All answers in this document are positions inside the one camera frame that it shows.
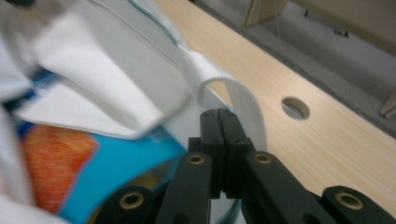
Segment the wooden table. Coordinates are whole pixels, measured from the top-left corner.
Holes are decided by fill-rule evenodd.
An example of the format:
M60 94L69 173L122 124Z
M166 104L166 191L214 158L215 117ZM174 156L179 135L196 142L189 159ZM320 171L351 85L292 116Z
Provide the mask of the wooden table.
M156 0L195 49L244 82L262 107L268 149L309 190L357 189L396 217L396 140L187 0ZM305 102L306 120L282 109Z

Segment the light wood tabletop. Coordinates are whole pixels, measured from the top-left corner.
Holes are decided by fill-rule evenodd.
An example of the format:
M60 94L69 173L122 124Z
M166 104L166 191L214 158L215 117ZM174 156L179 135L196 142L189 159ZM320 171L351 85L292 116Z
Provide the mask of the light wood tabletop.
M191 48L245 83L264 115L268 150L309 190L357 189L396 217L396 140L187 0L156 0ZM308 119L281 102L303 101Z

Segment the orange patch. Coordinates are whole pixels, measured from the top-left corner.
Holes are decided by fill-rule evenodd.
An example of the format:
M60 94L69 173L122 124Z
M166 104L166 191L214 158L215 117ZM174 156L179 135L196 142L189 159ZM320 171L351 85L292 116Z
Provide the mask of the orange patch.
M22 145L37 205L57 212L96 142L84 132L36 125L26 134Z

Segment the gray floor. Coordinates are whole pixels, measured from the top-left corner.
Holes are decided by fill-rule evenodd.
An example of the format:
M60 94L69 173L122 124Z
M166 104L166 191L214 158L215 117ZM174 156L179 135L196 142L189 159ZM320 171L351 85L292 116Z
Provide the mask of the gray floor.
M378 110L396 88L396 57L289 2L281 15L242 27L248 0L196 0L195 3L246 39L378 128L396 137L396 118Z

